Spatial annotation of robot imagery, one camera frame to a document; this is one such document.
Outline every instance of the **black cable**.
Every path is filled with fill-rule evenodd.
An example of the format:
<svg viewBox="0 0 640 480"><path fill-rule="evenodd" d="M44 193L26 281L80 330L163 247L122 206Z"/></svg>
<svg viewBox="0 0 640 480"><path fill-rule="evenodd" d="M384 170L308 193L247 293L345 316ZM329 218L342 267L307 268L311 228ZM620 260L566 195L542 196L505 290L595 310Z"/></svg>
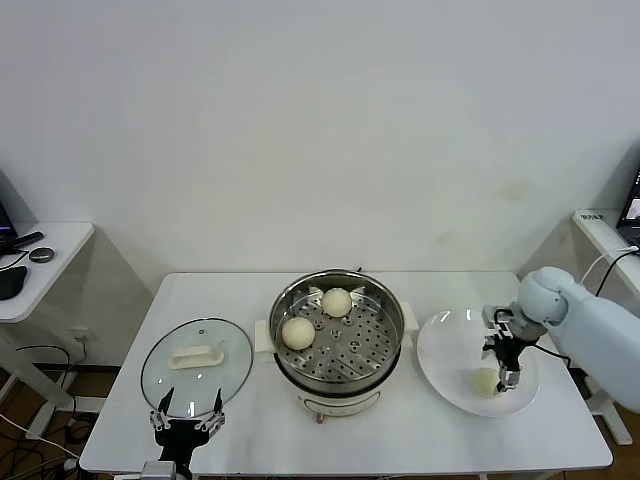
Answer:
<svg viewBox="0 0 640 480"><path fill-rule="evenodd" d="M62 383L64 383L64 381L65 381L65 380L66 380L66 378L67 378L67 374L69 373L69 370L71 369L71 355L69 354L69 352L68 352L66 349L64 349L64 348L62 348L62 347L59 347L59 346L57 346L57 345L29 345L29 346L25 346L25 347L17 348L17 349L16 349L16 351L20 351L20 350L31 350L31 349L36 349L36 348L49 348L49 349L53 349L53 350L61 351L61 352L63 352L63 353L65 354L65 357L66 357L66 359L67 359L67 365L66 365L66 368L65 368L64 373L62 374ZM71 398L73 399L73 413L75 413L75 410L76 410L76 399L75 399L75 397L74 397L73 395L71 396ZM30 418L29 418L29 420L27 421L27 426L28 426L28 425L31 425L31 422L32 422L32 421L33 421L33 419L36 417L36 415L38 414L38 412L40 411L40 409L42 408L42 406L43 406L45 403L46 403L46 402L43 402L43 403L42 403L42 404L41 404L41 405L40 405L40 406L35 410L35 412L31 415L31 417L30 417ZM13 441L13 442L16 442L15 447L14 447L14 448L12 448L12 449L8 452L8 453L10 453L10 454L12 455L12 457L11 457L11 468L10 468L9 473L8 473L8 475L9 475L9 476L12 476L12 475L14 474L14 472L15 472L16 467L17 467L18 465L20 465L20 463L22 463L24 460L26 460L26 459L29 457L29 455L31 455L32 453L37 452L39 455L42 455L42 454L37 450L37 448L38 448L38 446L39 446L39 443L38 443L38 442L39 442L39 440L37 440L37 439L36 439L36 440L26 440L26 439L24 438L24 433L22 433L22 432L20 433L20 436L19 436L18 438L11 437L11 436L6 435L6 434L4 434L4 433L2 433L2 432L0 432L0 436L2 436L2 437L4 437L4 438L6 438L6 439L8 439L8 440L11 440L11 441ZM22 442L24 442L24 441L33 441L33 442L35 442L35 445L34 445L31 449L21 448L21 447L20 447L20 444L21 444ZM21 458L19 458L19 459L18 459L18 458L17 458L17 455L16 455L16 453L17 453L18 451L26 451L27 453L26 453L25 455L23 455Z"/></svg>
<svg viewBox="0 0 640 480"><path fill-rule="evenodd" d="M569 369L569 375L571 375L573 382L576 384L576 387L578 387L578 391L580 392L580 395L582 395L582 398L587 400L589 398L589 392L587 391L585 393L584 391L584 386L587 381L587 372L579 367L573 367Z"/></svg>
<svg viewBox="0 0 640 480"><path fill-rule="evenodd" d="M634 250L631 252L625 252L622 255L619 255L618 257L616 257L616 259L613 262L611 262L611 265L609 265L609 268L607 268L607 271L604 274L604 277L602 277L602 280L600 281L600 286L598 287L598 290L596 290L596 293L595 293L596 297L600 295L600 292L602 292L602 287L604 287L604 284L607 282L607 278L609 278L609 274L613 270L613 267L616 266L616 263L618 263L619 260L623 259L627 255L633 255L636 253L638 253L637 250Z"/></svg>
<svg viewBox="0 0 640 480"><path fill-rule="evenodd" d="M64 474L64 477L62 477L63 479L65 478L69 478L71 475L75 474L76 478L78 477L78 469L76 468L75 470L71 470L70 472L66 472Z"/></svg>
<svg viewBox="0 0 640 480"><path fill-rule="evenodd" d="M47 480L46 476L49 475L51 472L59 471L62 468L63 464L64 464L64 462L61 463L61 464L58 464L58 465L54 465L53 467L45 468L44 470L41 470L39 472L36 471L36 472L34 472L34 473L30 474L30 475L27 475L26 477L21 477L20 480L27 480L29 478L35 477L36 475L40 475L40 478L42 480Z"/></svg>
<svg viewBox="0 0 640 480"><path fill-rule="evenodd" d="M20 252L22 255L20 255L17 260L15 260L14 262L10 263L9 265L5 265L4 267L0 267L0 271L1 270L6 270L7 268L13 267L17 263L20 263L20 261L29 254L29 252L27 252L26 250L16 250L16 252Z"/></svg>
<svg viewBox="0 0 640 480"><path fill-rule="evenodd" d="M76 401L76 397L75 395L71 395L71 398L73 399L73 410L71 410L71 420L73 420L75 418L76 415L76 409L78 408L78 403ZM55 435L58 432L61 432L65 429L67 429L70 425L69 422L65 423L63 426L56 428L55 430L51 431L51 432L46 432L43 437L47 438L50 437L51 435Z"/></svg>
<svg viewBox="0 0 640 480"><path fill-rule="evenodd" d="M544 353L546 353L548 355L551 355L552 357L561 358L563 360L566 360L567 361L567 368L571 367L571 357L567 357L566 355L560 355L559 353L552 352L551 350L547 350L546 348L541 347L540 345L534 345L534 347L536 347L538 350L540 350L540 351L542 351L542 352L544 352Z"/></svg>
<svg viewBox="0 0 640 480"><path fill-rule="evenodd" d="M86 340L83 338L82 341L80 342L82 343L82 359L78 360L76 362L76 365L80 362L84 362L87 359L87 342Z"/></svg>
<svg viewBox="0 0 640 480"><path fill-rule="evenodd" d="M86 442L98 418L95 414L82 413L78 415L75 420L73 424L67 424L64 430L65 443L69 445L79 445ZM78 435L78 432L83 430L86 431Z"/></svg>
<svg viewBox="0 0 640 480"><path fill-rule="evenodd" d="M513 312L511 310L509 310L508 308L496 308L493 312L493 321L495 323L498 323L498 314L499 313L506 313L507 315L513 315Z"/></svg>

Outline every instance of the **white wall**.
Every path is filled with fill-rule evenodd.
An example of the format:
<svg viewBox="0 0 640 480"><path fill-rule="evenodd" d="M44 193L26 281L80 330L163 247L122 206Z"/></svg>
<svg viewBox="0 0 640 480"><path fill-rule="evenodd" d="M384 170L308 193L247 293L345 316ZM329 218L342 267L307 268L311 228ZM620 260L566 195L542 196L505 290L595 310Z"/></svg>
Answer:
<svg viewBox="0 0 640 480"><path fill-rule="evenodd" d="M635 0L0 3L0 166L176 270L520 269L617 206Z"/></svg>

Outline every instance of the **dough ball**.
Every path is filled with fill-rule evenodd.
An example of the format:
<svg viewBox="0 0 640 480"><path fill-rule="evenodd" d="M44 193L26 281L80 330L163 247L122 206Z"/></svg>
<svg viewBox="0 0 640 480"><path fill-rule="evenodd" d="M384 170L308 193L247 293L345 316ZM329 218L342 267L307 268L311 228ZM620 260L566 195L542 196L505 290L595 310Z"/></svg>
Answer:
<svg viewBox="0 0 640 480"><path fill-rule="evenodd" d="M351 311L351 295L343 288L332 288L322 296L322 310L332 317L344 317Z"/></svg>
<svg viewBox="0 0 640 480"><path fill-rule="evenodd" d="M496 398L500 394L496 390L499 381L500 376L495 368L479 368L473 372L473 388L485 398Z"/></svg>
<svg viewBox="0 0 640 480"><path fill-rule="evenodd" d="M291 350L304 350L315 338L313 324L306 318L294 317L282 327L282 341Z"/></svg>

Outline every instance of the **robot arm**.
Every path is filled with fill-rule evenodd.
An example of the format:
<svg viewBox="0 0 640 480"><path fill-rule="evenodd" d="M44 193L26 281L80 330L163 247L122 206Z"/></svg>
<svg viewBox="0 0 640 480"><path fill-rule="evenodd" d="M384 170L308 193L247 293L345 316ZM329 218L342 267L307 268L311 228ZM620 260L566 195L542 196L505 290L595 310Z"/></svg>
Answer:
<svg viewBox="0 0 640 480"><path fill-rule="evenodd" d="M549 330L560 339L566 354L618 403L640 412L636 380L640 319L610 300L595 297L564 270L545 267L528 274L517 301L508 308L485 307L483 319L496 332L483 350L496 353L503 384L499 390L515 388L520 372L517 356Z"/></svg>

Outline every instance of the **white table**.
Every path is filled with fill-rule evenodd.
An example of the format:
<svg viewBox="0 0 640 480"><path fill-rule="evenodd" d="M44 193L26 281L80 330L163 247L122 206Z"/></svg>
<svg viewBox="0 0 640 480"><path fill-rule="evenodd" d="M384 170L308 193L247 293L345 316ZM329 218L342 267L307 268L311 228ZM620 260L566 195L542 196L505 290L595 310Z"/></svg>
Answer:
<svg viewBox="0 0 640 480"><path fill-rule="evenodd" d="M578 210L573 221L600 253L629 246L616 230L620 210ZM611 263L617 254L607 255ZM616 263L616 272L633 295L640 298L640 257L629 255Z"/></svg>
<svg viewBox="0 0 640 480"><path fill-rule="evenodd" d="M0 301L0 323L17 323L27 318L94 231L92 224L80 222L16 224L15 227L19 235L38 231L45 235L44 239L23 247L23 250L50 247L55 251L55 256L48 263L42 264L33 263L25 256L15 265L26 265L29 271L22 291L9 300ZM3 257L0 267L13 263L14 259L14 256ZM64 384L56 384L34 367L24 353L16 352L15 348L1 337L0 366L11 373L11 377L0 390L0 401L18 379L48 400L29 426L33 433L42 434L56 408L63 411L73 410L73 399L66 390L75 378L74 373L66 376ZM99 412L102 404L103 399L76 397L76 411Z"/></svg>
<svg viewBox="0 0 640 480"><path fill-rule="evenodd" d="M372 273L411 303L419 323L445 309L507 305L518 281L508 272ZM168 275L125 359L82 453L91 472L139 472L160 455L140 390L153 345L189 320L218 316L253 339L280 291L300 274ZM278 368L256 361L224 406L227 423L191 461L194 474L393 475L557 471L604 467L612 456L561 360L534 351L541 387L534 403L502 419L450 405L403 349L380 401L352 417L317 425L296 403Z"/></svg>
<svg viewBox="0 0 640 480"><path fill-rule="evenodd" d="M620 218L620 210L578 210L573 214L573 221L600 253L612 252L603 260L609 264L620 255L620 253L614 253L614 250L629 246L629 243L616 230L618 218ZM640 298L640 258L629 255L620 259L615 268L632 294ZM618 445L631 445L633 443L631 434L616 411L611 397L606 392L600 391L593 379L588 378L587 385L594 392L594 396L587 402L591 413L604 419Z"/></svg>

